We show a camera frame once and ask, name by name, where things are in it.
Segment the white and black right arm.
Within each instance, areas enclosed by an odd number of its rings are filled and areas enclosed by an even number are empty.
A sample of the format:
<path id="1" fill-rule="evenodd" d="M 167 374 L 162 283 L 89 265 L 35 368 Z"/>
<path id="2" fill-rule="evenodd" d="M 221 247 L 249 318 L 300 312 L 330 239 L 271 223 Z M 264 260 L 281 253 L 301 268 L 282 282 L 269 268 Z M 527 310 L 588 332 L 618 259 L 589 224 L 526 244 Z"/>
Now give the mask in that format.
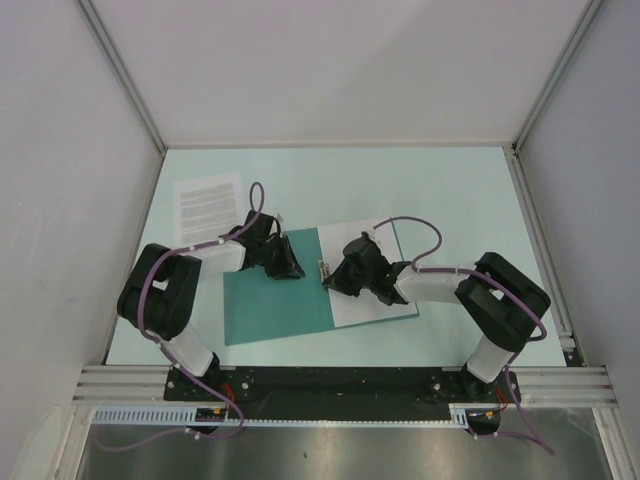
<path id="1" fill-rule="evenodd" d="M 367 290 L 387 306 L 461 305 L 482 332 L 461 376 L 462 391 L 473 401 L 493 394 L 505 367 L 527 344 L 548 335 L 542 318 L 551 305 L 549 296 L 495 252 L 483 254 L 471 266 L 421 267 L 389 261 L 364 234 L 344 247 L 342 261 L 322 285 L 351 297 Z"/>

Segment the printed white paper sheet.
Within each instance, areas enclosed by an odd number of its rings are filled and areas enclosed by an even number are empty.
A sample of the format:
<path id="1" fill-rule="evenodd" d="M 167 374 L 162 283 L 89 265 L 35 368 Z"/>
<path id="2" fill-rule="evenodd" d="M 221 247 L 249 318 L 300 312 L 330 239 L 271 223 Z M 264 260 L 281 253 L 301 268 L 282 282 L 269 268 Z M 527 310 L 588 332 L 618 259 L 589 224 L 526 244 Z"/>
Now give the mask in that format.
<path id="1" fill-rule="evenodd" d="M 216 239 L 245 218 L 244 188 L 239 172 L 230 172 L 173 184 L 175 246 Z"/>

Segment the teal folder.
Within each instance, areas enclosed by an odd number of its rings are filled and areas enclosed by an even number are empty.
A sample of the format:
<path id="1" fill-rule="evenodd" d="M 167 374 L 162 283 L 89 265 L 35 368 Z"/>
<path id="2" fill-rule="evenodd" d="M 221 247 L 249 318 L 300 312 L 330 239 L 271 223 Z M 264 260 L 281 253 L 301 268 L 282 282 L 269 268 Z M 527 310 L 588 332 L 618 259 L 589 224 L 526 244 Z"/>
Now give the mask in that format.
<path id="1" fill-rule="evenodd" d="M 223 276 L 227 346 L 342 329 L 334 327 L 329 291 L 321 286 L 318 227 L 287 233 L 304 278 L 274 280 L 259 267 Z"/>

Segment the chrome folder clip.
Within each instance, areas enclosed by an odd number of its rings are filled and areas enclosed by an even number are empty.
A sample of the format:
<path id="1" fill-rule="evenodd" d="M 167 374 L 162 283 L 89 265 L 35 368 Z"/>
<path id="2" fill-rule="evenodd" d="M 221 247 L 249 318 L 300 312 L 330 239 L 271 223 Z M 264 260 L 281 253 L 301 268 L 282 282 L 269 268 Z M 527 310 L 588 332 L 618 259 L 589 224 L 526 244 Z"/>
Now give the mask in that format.
<path id="1" fill-rule="evenodd" d="M 329 263 L 324 261 L 323 259 L 319 259 L 318 267 L 320 271 L 321 281 L 324 282 L 331 275 Z"/>

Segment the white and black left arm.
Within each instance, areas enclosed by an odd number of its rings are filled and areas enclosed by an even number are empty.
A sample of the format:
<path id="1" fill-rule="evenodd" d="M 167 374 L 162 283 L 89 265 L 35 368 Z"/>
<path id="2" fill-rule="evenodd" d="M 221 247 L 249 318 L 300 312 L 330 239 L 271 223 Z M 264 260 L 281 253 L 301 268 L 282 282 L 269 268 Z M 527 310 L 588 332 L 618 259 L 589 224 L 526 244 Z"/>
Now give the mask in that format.
<path id="1" fill-rule="evenodd" d="M 178 249 L 146 245 L 120 293 L 117 313 L 188 374 L 191 393 L 210 399 L 221 387 L 220 361 L 191 324 L 196 292 L 206 276 L 254 267 L 274 280 L 305 277 L 280 221 L 251 210 L 244 224 L 214 240 Z"/>

